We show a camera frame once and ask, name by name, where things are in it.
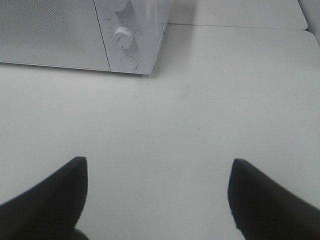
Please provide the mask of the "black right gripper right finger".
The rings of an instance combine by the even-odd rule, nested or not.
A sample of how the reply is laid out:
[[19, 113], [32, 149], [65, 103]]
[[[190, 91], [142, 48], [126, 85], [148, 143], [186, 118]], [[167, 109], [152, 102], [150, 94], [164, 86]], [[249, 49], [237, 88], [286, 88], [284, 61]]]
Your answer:
[[236, 228], [246, 240], [320, 238], [320, 210], [247, 160], [233, 161], [227, 198]]

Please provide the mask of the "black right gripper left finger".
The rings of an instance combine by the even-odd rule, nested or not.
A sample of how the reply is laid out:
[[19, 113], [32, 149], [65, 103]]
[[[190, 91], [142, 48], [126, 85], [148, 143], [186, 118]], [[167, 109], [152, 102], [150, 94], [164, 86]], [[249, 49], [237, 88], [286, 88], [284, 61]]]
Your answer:
[[24, 193], [1, 204], [2, 240], [86, 240], [76, 229], [88, 194], [88, 164], [77, 156]]

